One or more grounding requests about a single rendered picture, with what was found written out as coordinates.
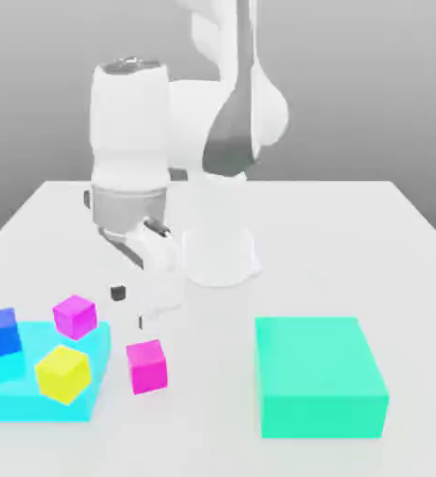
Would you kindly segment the small purple cube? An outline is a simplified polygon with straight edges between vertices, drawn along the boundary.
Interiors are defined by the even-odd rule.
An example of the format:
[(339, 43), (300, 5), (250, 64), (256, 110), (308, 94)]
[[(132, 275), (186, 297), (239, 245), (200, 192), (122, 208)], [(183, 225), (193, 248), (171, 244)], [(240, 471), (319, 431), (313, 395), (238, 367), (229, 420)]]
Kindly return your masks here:
[(98, 325), (96, 306), (88, 299), (73, 294), (52, 308), (56, 329), (73, 340), (79, 340)]

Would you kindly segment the small pink cube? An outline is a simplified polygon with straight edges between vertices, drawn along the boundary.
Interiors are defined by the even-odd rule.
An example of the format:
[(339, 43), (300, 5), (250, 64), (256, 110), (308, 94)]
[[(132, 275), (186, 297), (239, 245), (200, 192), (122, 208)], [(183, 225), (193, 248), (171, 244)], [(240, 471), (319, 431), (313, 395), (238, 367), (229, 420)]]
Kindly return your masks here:
[(168, 385), (166, 356), (158, 339), (126, 346), (126, 354), (135, 395)]

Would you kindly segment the large cyan box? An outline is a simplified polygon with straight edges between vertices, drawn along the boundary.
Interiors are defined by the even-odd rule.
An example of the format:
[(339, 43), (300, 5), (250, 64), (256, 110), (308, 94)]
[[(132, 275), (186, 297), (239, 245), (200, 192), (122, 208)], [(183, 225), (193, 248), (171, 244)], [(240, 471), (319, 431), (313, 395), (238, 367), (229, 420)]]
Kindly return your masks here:
[[(19, 324), (22, 352), (0, 357), (0, 422), (88, 422), (98, 398), (111, 350), (106, 321), (75, 341), (50, 321)], [(91, 384), (69, 405), (51, 400), (38, 387), (34, 366), (58, 345), (89, 356)]]

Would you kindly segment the large turquoise box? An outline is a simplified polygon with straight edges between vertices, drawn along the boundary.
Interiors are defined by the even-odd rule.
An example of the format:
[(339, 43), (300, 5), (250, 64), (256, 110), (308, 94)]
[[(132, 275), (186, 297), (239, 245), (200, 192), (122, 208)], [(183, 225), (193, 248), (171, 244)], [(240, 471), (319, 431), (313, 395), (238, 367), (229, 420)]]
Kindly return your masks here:
[(259, 317), (254, 369), (263, 437), (381, 437), (389, 392), (356, 318)]

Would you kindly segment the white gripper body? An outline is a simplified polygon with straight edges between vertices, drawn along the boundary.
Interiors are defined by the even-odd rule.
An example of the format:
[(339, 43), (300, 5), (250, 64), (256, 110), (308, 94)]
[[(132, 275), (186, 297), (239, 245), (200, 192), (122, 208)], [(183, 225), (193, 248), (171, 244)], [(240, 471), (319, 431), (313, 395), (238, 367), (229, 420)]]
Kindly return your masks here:
[(181, 287), (178, 243), (164, 224), (138, 224), (125, 234), (98, 228), (99, 234), (121, 252), (157, 287)]

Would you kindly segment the small yellow cube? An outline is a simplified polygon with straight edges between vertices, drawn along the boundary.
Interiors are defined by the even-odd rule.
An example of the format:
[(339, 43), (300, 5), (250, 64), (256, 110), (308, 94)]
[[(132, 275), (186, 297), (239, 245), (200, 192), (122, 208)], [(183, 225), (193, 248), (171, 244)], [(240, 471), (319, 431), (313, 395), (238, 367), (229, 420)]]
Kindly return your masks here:
[(91, 383), (87, 354), (57, 345), (34, 366), (40, 393), (70, 405)]

